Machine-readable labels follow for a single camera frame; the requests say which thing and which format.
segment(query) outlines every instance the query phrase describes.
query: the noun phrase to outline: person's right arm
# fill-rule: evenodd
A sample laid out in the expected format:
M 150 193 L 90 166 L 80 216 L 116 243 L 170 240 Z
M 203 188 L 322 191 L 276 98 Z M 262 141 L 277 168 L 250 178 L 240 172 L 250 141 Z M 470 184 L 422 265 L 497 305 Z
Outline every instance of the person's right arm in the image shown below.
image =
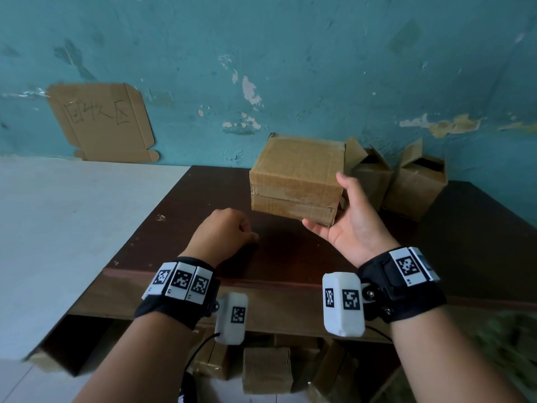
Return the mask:
M 307 219 L 307 229 L 329 241 L 359 268 L 399 247 L 355 178 L 338 174 L 349 208 L 331 228 Z M 418 402 L 524 402 L 524 397 L 457 329 L 443 308 L 392 323 L 392 338 Z

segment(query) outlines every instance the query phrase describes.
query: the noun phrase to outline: pinky finger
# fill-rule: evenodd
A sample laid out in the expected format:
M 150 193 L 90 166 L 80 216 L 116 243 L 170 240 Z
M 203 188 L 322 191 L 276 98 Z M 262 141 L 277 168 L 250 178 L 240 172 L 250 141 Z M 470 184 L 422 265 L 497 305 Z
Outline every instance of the pinky finger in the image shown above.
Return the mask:
M 308 219 L 302 219 L 302 224 L 306 227 L 307 230 L 311 230 L 317 236 L 328 240 L 328 232 L 330 231 L 330 228 L 327 228 L 326 226 L 321 226 L 320 224 L 312 222 Z

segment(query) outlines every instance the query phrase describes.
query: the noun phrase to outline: qr code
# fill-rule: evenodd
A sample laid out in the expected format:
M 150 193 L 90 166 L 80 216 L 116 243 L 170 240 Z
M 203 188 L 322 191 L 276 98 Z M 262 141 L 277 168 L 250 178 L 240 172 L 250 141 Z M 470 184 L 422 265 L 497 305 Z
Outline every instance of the qr code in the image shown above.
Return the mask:
M 166 283 L 166 278 L 168 277 L 168 274 L 170 274 L 170 270 L 160 270 L 157 273 L 157 277 L 155 277 L 155 280 L 153 281 L 153 284 L 164 284 L 164 283 Z
M 205 292 L 207 291 L 208 285 L 209 285 L 209 279 L 205 277 L 201 277 L 201 276 L 196 276 L 194 278 L 194 283 L 192 283 L 192 288 L 190 288 L 190 291 L 193 291 L 194 293 L 198 293 L 204 296 Z
M 396 262 L 404 276 L 410 276 L 414 273 L 420 272 L 418 266 L 414 263 L 414 260 L 410 256 L 397 259 Z
M 246 307 L 233 307 L 232 324 L 244 324 Z
M 334 289 L 324 289 L 324 303 L 327 307 L 334 306 Z
M 360 293 L 359 290 L 343 290 L 343 309 L 359 310 Z
M 171 284 L 173 287 L 178 287 L 180 289 L 186 290 L 189 287 L 190 279 L 192 278 L 192 273 L 183 270 L 176 270 Z

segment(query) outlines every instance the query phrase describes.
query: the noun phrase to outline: wooden table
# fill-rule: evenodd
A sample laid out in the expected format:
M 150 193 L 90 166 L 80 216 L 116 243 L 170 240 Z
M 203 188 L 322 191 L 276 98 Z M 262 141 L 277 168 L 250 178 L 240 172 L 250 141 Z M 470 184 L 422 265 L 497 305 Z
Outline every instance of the wooden table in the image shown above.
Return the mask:
M 243 248 L 217 270 L 221 293 L 249 296 L 247 329 L 328 335 L 322 276 L 354 268 L 300 221 L 253 212 L 246 169 L 191 167 L 69 313 L 131 318 L 158 267 L 185 248 L 212 210 L 227 207 L 245 211 L 260 235 L 258 245 Z M 537 311 L 530 254 L 537 231 L 472 184 L 450 182 L 419 224 L 387 212 L 381 216 L 401 244 L 420 247 L 450 304 L 472 307 L 476 317 L 490 316 L 481 308 Z M 379 320 L 372 325 L 388 332 Z M 381 338 L 367 331 L 365 339 Z

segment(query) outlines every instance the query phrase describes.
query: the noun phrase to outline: person's left hand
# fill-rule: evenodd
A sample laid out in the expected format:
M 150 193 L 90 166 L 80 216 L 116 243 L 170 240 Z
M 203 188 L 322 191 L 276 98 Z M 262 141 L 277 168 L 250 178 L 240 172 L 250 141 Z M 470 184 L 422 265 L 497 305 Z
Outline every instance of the person's left hand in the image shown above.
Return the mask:
M 198 226 L 179 256 L 195 257 L 216 267 L 245 244 L 256 243 L 258 239 L 244 212 L 217 209 Z

